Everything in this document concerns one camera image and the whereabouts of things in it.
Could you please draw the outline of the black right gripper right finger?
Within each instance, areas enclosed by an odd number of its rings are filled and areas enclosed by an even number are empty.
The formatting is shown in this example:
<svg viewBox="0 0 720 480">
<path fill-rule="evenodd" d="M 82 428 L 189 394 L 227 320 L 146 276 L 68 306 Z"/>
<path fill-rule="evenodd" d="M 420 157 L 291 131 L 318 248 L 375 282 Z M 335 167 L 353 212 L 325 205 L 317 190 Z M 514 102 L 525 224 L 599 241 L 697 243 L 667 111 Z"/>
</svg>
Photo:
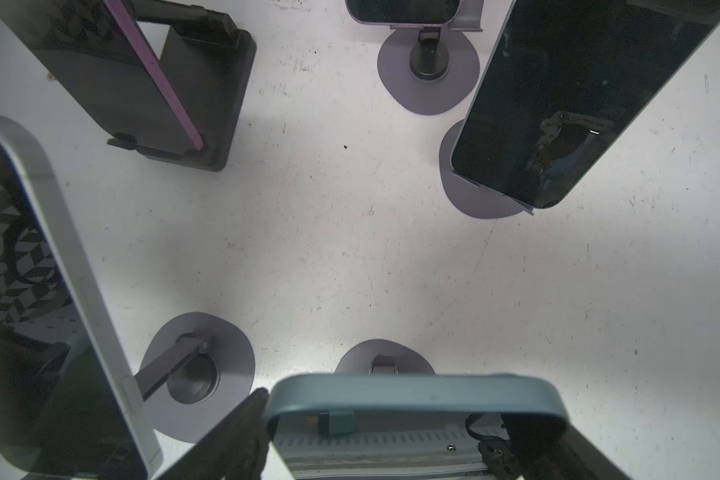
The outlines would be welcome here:
<svg viewBox="0 0 720 480">
<path fill-rule="evenodd" d="M 563 418 L 503 414 L 502 420 L 524 479 L 629 479 Z"/>
</svg>

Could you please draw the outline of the teal phone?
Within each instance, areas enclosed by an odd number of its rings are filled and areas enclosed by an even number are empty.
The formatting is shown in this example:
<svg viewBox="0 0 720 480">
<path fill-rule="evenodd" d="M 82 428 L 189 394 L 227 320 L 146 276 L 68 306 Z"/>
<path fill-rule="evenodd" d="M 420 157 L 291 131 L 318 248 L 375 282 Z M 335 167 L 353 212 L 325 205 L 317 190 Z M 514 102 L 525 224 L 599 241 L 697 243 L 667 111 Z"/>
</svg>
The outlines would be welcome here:
<svg viewBox="0 0 720 480">
<path fill-rule="evenodd" d="M 296 479 L 517 479 L 569 423 L 554 386 L 497 374 L 308 374 L 263 413 Z"/>
</svg>

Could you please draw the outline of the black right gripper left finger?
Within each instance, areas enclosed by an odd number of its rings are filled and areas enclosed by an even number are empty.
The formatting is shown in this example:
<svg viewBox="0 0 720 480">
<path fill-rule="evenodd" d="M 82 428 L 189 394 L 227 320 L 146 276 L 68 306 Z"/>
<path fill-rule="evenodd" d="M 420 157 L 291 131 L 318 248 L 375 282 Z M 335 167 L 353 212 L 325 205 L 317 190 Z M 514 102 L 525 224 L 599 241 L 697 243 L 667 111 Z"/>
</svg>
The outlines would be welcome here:
<svg viewBox="0 0 720 480">
<path fill-rule="evenodd" d="M 262 415 L 269 392 L 243 400 L 159 479 L 260 479 L 269 449 Z"/>
</svg>

